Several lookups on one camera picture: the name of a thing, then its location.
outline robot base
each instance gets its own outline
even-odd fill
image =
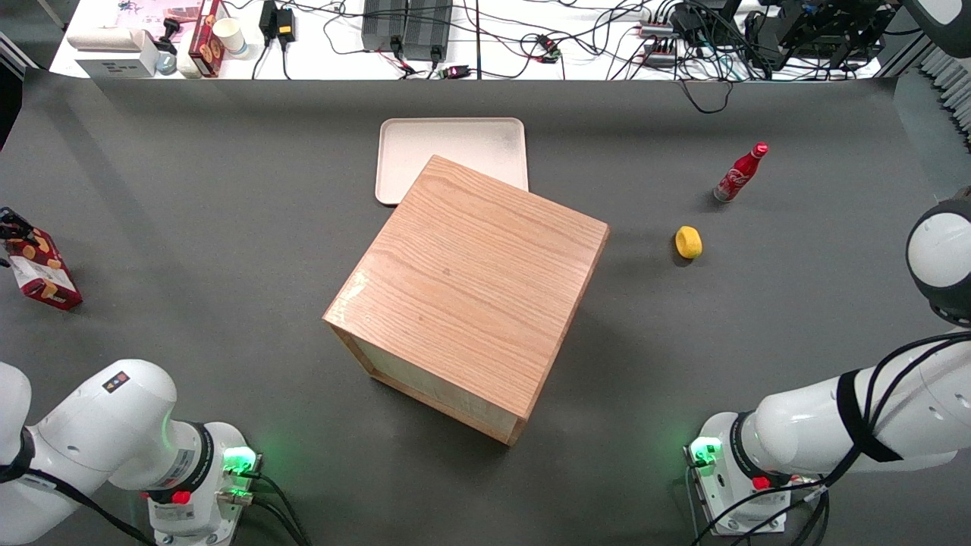
[[[705,508],[705,515],[711,522],[720,516],[725,508],[739,500],[755,493],[752,480],[742,473],[738,463],[731,454],[729,433],[732,423],[738,417],[737,413],[719,413],[705,422],[701,428],[698,442],[718,440],[718,447],[711,451],[714,462],[692,469],[701,504]],[[688,451],[688,462],[693,463],[691,452]],[[714,534],[738,535],[748,532],[763,523],[772,514],[789,506],[789,492],[770,493],[755,498],[739,506],[725,515],[712,529]],[[769,525],[759,529],[761,532],[783,532],[786,530],[786,514],[779,516]]]
[[[187,515],[205,518],[209,514],[208,520],[199,524],[189,521],[164,521],[156,517],[162,512],[160,510],[171,510],[171,505],[162,506],[149,500],[149,514],[151,525],[155,531],[155,543],[163,546],[228,546],[236,534],[236,526],[239,524],[240,516],[243,513],[243,506],[230,504],[228,502],[217,501],[217,493],[236,491],[248,492],[252,480],[231,476],[223,470],[223,454],[229,448],[247,446],[243,434],[232,425],[226,423],[206,423],[206,429],[213,436],[213,463],[209,473],[203,480],[199,488],[192,493],[192,504],[186,505]],[[202,505],[205,501],[210,501],[209,506]]]

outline yellow sponge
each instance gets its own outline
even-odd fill
[[[695,259],[701,256],[701,235],[690,225],[682,225],[674,236],[674,246],[682,257]]]

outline paper cup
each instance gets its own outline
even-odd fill
[[[243,38],[243,29],[238,20],[234,18],[222,18],[213,25],[213,34],[222,42],[226,52],[231,55],[239,55],[246,52],[246,39]]]

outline coca-cola bottle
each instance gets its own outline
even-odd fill
[[[738,195],[742,187],[755,176],[758,169],[758,162],[769,152],[769,145],[760,142],[752,148],[752,151],[732,165],[728,173],[725,174],[721,182],[715,186],[715,198],[722,203],[727,203]]]

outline wood grain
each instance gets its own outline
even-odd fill
[[[518,436],[608,233],[433,156],[324,319],[345,343],[363,340],[512,414]]]

